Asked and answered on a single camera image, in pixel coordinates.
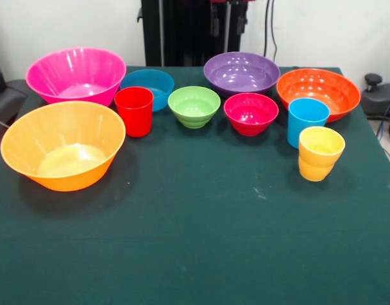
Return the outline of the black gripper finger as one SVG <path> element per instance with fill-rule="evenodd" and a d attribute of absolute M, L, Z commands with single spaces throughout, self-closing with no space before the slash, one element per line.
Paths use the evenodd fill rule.
<path fill-rule="evenodd" d="M 218 7 L 215 3 L 211 3 L 211 36 L 219 36 Z"/>
<path fill-rule="evenodd" d="M 237 33 L 243 34 L 246 26 L 246 3 L 239 5 L 239 17 L 237 20 Z"/>

